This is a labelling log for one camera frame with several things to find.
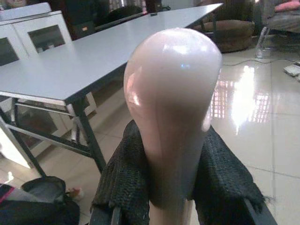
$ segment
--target gray table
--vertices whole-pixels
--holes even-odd
[[[2,66],[0,95],[12,97],[13,105],[11,118],[0,109],[0,127],[19,151],[26,153],[42,176],[45,176],[44,171],[18,132],[91,157],[101,172],[105,160],[84,113],[83,100],[86,94],[109,81],[112,71],[124,65],[133,50],[149,35],[170,28],[191,27],[219,6],[221,4],[159,12],[156,16],[145,15],[27,60]],[[63,105],[66,110],[36,107],[20,103],[18,99]],[[17,110],[20,105],[74,118],[72,141],[19,126]],[[80,144],[79,130],[88,146]]]

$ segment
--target gear shift knob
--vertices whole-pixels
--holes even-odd
[[[186,225],[222,55],[203,34],[170,29],[131,55],[124,92],[151,169],[150,224]]]

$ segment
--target black bag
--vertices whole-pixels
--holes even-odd
[[[24,183],[21,189],[38,198],[39,202],[4,200],[0,204],[0,225],[79,224],[79,206],[65,194],[63,180],[38,178]]]

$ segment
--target pink pillow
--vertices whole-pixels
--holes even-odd
[[[282,3],[278,6],[275,6],[275,12],[284,12],[290,10],[296,10],[300,7],[299,0],[292,0],[290,2]]]

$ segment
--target black knit fabric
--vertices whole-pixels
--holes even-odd
[[[140,132],[134,121],[102,172],[92,205],[119,206],[127,225],[149,224],[149,170]],[[199,163],[194,188],[198,213],[206,224],[228,225],[237,203],[247,198],[258,211],[263,195],[246,167],[211,127]]]

